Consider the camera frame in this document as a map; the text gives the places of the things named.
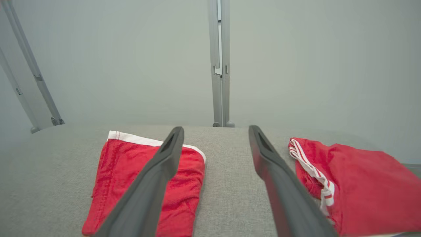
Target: garment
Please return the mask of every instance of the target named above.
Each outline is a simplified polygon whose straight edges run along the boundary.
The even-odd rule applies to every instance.
[[[110,131],[102,148],[92,204],[82,234],[93,235],[123,196],[162,141]],[[157,236],[191,236],[202,188],[206,157],[183,145],[176,175],[168,182]]]
[[[421,231],[421,180],[392,156],[297,137],[289,150],[341,236]]]

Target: red boxer briefs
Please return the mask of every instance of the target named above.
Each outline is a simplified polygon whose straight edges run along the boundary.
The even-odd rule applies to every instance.
[[[93,235],[123,196],[162,141],[110,131],[102,148],[83,235]],[[167,185],[157,236],[191,236],[202,188],[206,157],[183,145],[176,175]]]
[[[421,180],[381,151],[293,137],[296,173],[341,236],[421,231]]]

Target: gray cushion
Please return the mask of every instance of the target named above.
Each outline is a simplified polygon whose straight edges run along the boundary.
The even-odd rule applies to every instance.
[[[108,131],[163,140],[172,128],[61,125],[31,135],[1,157],[0,236],[81,235]],[[291,136],[376,150],[359,137],[337,132],[262,129],[293,170]],[[254,171],[248,128],[184,130],[184,143],[198,147],[207,158],[194,236],[275,236],[266,188]]]

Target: white wall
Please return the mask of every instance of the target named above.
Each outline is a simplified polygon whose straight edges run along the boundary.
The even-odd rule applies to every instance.
[[[32,124],[0,66],[0,154],[31,135]]]
[[[231,0],[236,126],[358,135],[421,164],[421,1]]]
[[[67,124],[212,126],[206,1],[13,3]]]

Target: gray upholstered surface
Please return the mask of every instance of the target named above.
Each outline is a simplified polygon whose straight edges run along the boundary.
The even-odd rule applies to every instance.
[[[163,140],[172,126],[61,125],[37,132],[0,160],[0,236],[80,236],[109,130]],[[293,167],[289,137],[376,148],[334,132],[262,128]],[[184,127],[206,157],[194,236],[275,236],[265,185],[254,172],[247,128]]]

